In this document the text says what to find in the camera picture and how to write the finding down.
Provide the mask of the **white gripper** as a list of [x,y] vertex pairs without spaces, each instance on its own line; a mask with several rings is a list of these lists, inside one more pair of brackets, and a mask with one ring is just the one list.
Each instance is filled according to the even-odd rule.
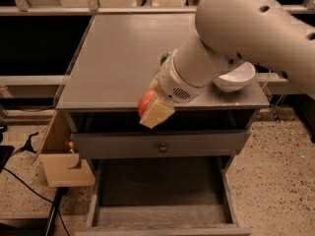
[[[206,57],[203,62],[185,61],[180,63],[182,55],[176,49],[169,54],[149,85],[168,100],[188,103],[199,96],[205,86],[214,78],[213,62]],[[174,112],[174,107],[161,95],[141,117],[140,123],[150,129],[163,123]]]

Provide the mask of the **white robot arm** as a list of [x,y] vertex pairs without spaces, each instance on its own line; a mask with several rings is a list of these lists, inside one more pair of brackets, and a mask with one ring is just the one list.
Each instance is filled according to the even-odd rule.
[[259,64],[315,96],[315,28],[276,0],[200,0],[195,29],[172,51],[138,103],[140,123],[153,128],[174,104],[199,96],[206,85],[245,62]]

